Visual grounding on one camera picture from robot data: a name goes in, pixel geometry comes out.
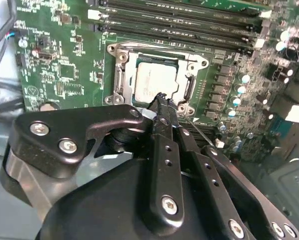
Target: hole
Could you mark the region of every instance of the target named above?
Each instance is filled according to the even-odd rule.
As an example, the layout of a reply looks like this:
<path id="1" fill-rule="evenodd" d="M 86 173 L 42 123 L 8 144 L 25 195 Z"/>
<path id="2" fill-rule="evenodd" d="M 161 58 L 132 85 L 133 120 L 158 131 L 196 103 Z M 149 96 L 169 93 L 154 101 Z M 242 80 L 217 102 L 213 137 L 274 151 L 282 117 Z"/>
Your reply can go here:
<path id="1" fill-rule="evenodd" d="M 289 210 L 283 210 L 283 213 L 287 216 L 287 217 L 289 217 L 289 216 L 291 216 L 292 214 L 291 214 L 291 212 L 289 211 Z"/>
<path id="2" fill-rule="evenodd" d="M 219 186 L 220 186 L 219 183 L 218 183 L 215 179 L 213 179 L 212 182 L 213 182 L 213 184 L 214 184 L 216 187 L 219 187 Z"/>
<path id="3" fill-rule="evenodd" d="M 172 149 L 170 148 L 170 146 L 165 146 L 165 149 L 166 149 L 166 151 L 168 151 L 168 152 L 171 152 L 172 151 Z"/>
<path id="4" fill-rule="evenodd" d="M 209 169 L 209 170 L 212 169 L 212 167 L 211 167 L 208 163 L 205 163 L 204 165 L 205 165 L 205 167 L 206 167 L 207 169 Z"/>
<path id="5" fill-rule="evenodd" d="M 160 122 L 161 122 L 162 124 L 166 125 L 166 126 L 169 125 L 169 122 L 168 122 L 165 118 L 163 118 L 163 117 L 160 118 Z"/>
<path id="6" fill-rule="evenodd" d="M 173 165 L 172 162 L 168 159 L 165 160 L 165 164 L 169 167 L 171 167 Z"/>

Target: motherboard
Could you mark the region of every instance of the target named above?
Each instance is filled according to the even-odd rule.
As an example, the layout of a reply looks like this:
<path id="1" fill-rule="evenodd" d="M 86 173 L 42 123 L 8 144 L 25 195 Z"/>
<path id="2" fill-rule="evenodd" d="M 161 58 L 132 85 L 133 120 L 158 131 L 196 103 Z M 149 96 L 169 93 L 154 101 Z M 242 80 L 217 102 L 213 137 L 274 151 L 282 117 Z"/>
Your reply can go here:
<path id="1" fill-rule="evenodd" d="M 16 2 L 26 111 L 142 108 L 163 92 L 245 161 L 299 123 L 299 0 Z"/>

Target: blue wire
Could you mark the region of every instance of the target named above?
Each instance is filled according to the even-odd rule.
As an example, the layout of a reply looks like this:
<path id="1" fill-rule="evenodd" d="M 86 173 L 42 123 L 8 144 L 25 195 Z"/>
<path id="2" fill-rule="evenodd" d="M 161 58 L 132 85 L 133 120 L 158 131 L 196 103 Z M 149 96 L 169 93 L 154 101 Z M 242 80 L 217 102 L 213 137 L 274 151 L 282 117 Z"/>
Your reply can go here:
<path id="1" fill-rule="evenodd" d="M 9 39 L 9 37 L 12 37 L 12 36 L 15 36 L 15 33 L 14 33 L 14 32 L 11 32 L 10 34 L 8 34 L 8 35 L 6 36 L 6 39 Z"/>

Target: screw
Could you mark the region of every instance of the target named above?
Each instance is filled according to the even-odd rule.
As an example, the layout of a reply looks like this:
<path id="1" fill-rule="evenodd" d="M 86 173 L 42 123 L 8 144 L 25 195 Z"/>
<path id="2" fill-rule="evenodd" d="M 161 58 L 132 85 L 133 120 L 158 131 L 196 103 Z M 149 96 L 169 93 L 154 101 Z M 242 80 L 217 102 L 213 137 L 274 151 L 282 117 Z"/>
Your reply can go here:
<path id="1" fill-rule="evenodd" d="M 169 122 L 168 122 L 164 117 L 161 117 L 159 120 L 160 120 L 160 122 L 161 122 L 162 124 L 164 124 L 164 125 L 166 125 L 166 126 L 169 125 Z"/>
<path id="2" fill-rule="evenodd" d="M 48 126 L 46 126 L 43 123 L 33 123 L 30 127 L 29 127 L 30 131 L 37 135 L 37 136 L 45 136 L 46 134 L 48 134 L 50 132 L 50 129 Z"/>
<path id="3" fill-rule="evenodd" d="M 214 148 L 210 147 L 209 150 L 213 155 L 215 155 L 215 156 L 218 155 L 218 152 Z"/>
<path id="4" fill-rule="evenodd" d="M 19 41 L 18 41 L 18 46 L 20 47 L 20 48 L 22 48 L 22 49 L 26 49 L 27 47 L 28 47 L 28 41 L 26 41 L 25 39 L 20 39 Z"/>
<path id="5" fill-rule="evenodd" d="M 289 235 L 291 235 L 293 238 L 296 238 L 296 233 L 293 231 L 293 229 L 289 225 L 284 224 L 284 228 L 289 233 Z"/>
<path id="6" fill-rule="evenodd" d="M 139 113 L 138 111 L 136 111 L 135 109 L 131 109 L 129 110 L 129 113 L 132 114 L 135 118 L 139 117 Z"/>
<path id="7" fill-rule="evenodd" d="M 78 149 L 76 144 L 72 140 L 68 139 L 60 141 L 58 147 L 66 154 L 73 154 Z"/>
<path id="8" fill-rule="evenodd" d="M 165 196 L 161 199 L 161 205 L 165 212 L 167 212 L 170 215 L 175 215 L 178 211 L 178 206 L 176 205 L 176 202 L 168 196 Z"/>
<path id="9" fill-rule="evenodd" d="M 229 227 L 236 237 L 238 237 L 239 239 L 244 238 L 243 228 L 238 224 L 237 221 L 233 219 L 229 220 Z"/>
<path id="10" fill-rule="evenodd" d="M 187 129 L 185 129 L 185 128 L 183 128 L 183 133 L 186 135 L 186 136 L 189 136 L 190 135 L 190 132 L 187 130 Z"/>
<path id="11" fill-rule="evenodd" d="M 279 235 L 281 238 L 285 237 L 283 230 L 280 228 L 280 226 L 276 222 L 272 222 L 271 225 L 273 226 L 277 235 Z"/>

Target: cpu socket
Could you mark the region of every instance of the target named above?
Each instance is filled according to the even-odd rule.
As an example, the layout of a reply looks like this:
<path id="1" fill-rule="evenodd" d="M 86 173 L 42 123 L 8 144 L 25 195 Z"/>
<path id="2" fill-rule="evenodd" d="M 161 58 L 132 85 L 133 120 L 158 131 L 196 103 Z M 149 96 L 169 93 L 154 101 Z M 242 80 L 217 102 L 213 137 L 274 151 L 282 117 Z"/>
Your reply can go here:
<path id="1" fill-rule="evenodd" d="M 107 51 L 115 57 L 113 95 L 104 101 L 108 105 L 129 104 L 146 107 L 157 95 L 167 94 L 178 106 L 178 114 L 193 115 L 189 105 L 198 71 L 209 61 L 168 46 L 125 41 L 110 44 Z"/>

